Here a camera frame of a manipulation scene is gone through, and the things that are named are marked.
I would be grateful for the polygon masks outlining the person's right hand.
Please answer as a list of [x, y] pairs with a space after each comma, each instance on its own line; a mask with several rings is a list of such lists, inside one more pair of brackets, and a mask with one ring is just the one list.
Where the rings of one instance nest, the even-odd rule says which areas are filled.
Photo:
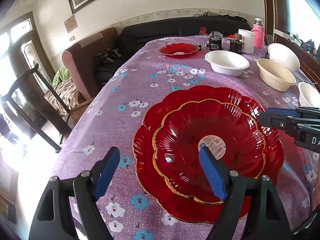
[[315, 210], [320, 204], [320, 176], [317, 174], [315, 189], [312, 195], [312, 209]]

